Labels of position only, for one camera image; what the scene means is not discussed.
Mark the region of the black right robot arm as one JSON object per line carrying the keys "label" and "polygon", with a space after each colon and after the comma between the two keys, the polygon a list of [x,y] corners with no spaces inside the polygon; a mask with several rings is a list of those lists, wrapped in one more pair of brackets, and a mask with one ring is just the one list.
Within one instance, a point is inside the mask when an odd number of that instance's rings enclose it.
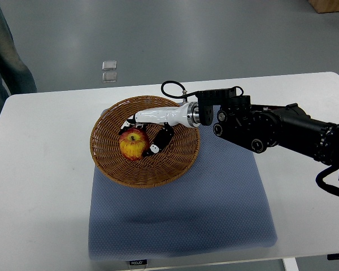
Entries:
{"label": "black right robot arm", "polygon": [[195,91],[176,120],[195,126],[212,126],[226,141],[260,154],[281,146],[319,161],[327,168],[315,179],[324,191],[339,196],[339,124],[312,119],[298,104],[252,104],[250,96],[237,94],[239,86]]}

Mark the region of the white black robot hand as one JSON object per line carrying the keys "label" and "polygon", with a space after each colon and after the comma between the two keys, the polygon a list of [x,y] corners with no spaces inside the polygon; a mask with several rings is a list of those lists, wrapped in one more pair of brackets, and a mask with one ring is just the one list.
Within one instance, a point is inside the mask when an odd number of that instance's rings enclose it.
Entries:
{"label": "white black robot hand", "polygon": [[132,128],[145,128],[149,124],[161,126],[149,148],[142,153],[143,157],[162,152],[174,136],[174,127],[177,125],[186,128],[197,128],[200,125],[197,102],[186,102],[180,107],[157,107],[138,111],[125,120],[119,135]]}

